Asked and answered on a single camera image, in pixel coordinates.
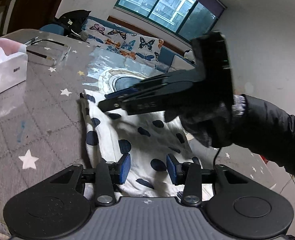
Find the navy blue dot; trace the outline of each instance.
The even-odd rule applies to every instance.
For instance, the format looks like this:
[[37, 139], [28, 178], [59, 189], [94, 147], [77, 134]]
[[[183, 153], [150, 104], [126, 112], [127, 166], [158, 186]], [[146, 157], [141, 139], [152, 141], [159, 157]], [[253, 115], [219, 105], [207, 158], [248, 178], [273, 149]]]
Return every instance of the navy blue dot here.
[[193, 157], [193, 158], [192, 158], [192, 161], [193, 161], [193, 163], [195, 163], [195, 164], [201, 165], [201, 164], [200, 164], [200, 161], [199, 161], [199, 159], [198, 159], [198, 157]]
[[176, 193], [176, 196], [177, 196], [179, 199], [181, 199], [182, 196], [183, 196], [183, 191], [178, 191], [178, 192]]
[[155, 120], [152, 122], [152, 124], [154, 124], [154, 126], [158, 127], [158, 128], [163, 128], [164, 127], [164, 123], [161, 120]]
[[136, 182], [145, 186], [145, 187], [149, 187], [151, 189], [154, 189], [153, 185], [144, 179], [137, 179]]
[[94, 98], [94, 96], [86, 95], [86, 98], [87, 98], [87, 100], [90, 100], [90, 101], [92, 101], [93, 103], [95, 103], [95, 98]]
[[184, 141], [184, 137], [183, 137], [182, 134], [177, 133], [176, 136], [177, 136], [178, 140], [180, 141], [180, 143], [185, 143], [185, 141]]
[[95, 127], [97, 127], [101, 122], [100, 122], [100, 120], [99, 119], [97, 119], [97, 118], [92, 118], [91, 119], [92, 120], [92, 123], [93, 123], [93, 128], [95, 128]]
[[177, 148], [169, 146], [169, 149], [171, 149], [172, 151], [175, 151], [177, 153], [181, 153], [181, 151], [179, 149], [177, 149]]
[[86, 134], [86, 143], [88, 145], [97, 145], [98, 143], [98, 138], [97, 138], [97, 133], [96, 131], [89, 131], [87, 134]]
[[150, 133], [147, 130], [145, 130], [144, 128], [142, 128], [142, 127], [139, 127], [137, 129], [137, 131], [138, 131], [139, 134], [142, 134], [142, 135], [146, 135], [146, 136], [151, 137]]
[[129, 153], [132, 146], [131, 143], [128, 140], [119, 140], [119, 146], [120, 146], [120, 152], [122, 154]]
[[151, 161], [151, 167], [155, 171], [166, 171], [166, 165], [164, 164], [163, 161], [161, 161], [159, 159], [153, 159]]
[[120, 114], [108, 114], [108, 116], [112, 119], [112, 120], [116, 120], [121, 118]]

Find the window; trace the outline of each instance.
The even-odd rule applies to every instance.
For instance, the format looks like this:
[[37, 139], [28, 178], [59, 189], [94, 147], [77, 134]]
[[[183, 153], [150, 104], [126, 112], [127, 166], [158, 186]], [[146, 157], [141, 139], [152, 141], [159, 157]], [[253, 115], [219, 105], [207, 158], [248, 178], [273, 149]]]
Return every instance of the window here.
[[208, 32], [224, 10], [217, 0], [118, 0], [116, 6], [187, 42]]

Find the orange butterfly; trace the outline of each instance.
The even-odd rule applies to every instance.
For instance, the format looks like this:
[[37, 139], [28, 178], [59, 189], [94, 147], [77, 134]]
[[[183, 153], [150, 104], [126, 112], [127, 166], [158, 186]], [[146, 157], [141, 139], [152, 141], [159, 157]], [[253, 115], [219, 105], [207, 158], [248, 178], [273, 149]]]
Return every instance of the orange butterfly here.
[[158, 45], [159, 49], [163, 46], [163, 43], [164, 43], [164, 40], [159, 40], [159, 45]]
[[116, 47], [117, 49], [119, 49], [120, 46], [121, 46], [121, 43], [119, 43], [119, 42], [116, 42], [116, 43], [115, 43], [115, 42], [111, 41], [110, 39], [107, 39], [107, 41], [106, 41], [105, 44], [113, 45], [113, 46]]
[[128, 58], [132, 58], [132, 59], [136, 59], [135, 57], [135, 52], [128, 52], [128, 51], [125, 51], [125, 50], [120, 50], [120, 54], [124, 57], [128, 57]]

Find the polka dot fabric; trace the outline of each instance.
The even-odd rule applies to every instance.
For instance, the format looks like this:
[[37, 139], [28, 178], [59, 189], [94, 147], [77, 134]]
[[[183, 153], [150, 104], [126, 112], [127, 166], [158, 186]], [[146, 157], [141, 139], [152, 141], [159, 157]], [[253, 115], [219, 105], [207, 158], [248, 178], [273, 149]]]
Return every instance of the polka dot fabric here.
[[[192, 154], [180, 120], [164, 122], [164, 113], [128, 116], [116, 109], [102, 113], [97, 104], [103, 94], [85, 90], [80, 96], [86, 123], [86, 149], [92, 167], [102, 159], [117, 162], [130, 153], [131, 168], [126, 182], [118, 185], [115, 196], [177, 196], [184, 186], [174, 186], [166, 170], [166, 155], [174, 154], [179, 162], [192, 162]], [[203, 200], [213, 193], [203, 190]]]

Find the grey textured grip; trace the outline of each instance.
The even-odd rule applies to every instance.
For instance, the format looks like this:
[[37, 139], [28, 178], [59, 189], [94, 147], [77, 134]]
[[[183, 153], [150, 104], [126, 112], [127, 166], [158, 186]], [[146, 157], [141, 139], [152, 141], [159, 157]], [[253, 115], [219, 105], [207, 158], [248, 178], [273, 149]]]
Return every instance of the grey textured grip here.
[[78, 231], [63, 240], [230, 240], [216, 231], [197, 208], [174, 197], [122, 197], [114, 206], [97, 208]]

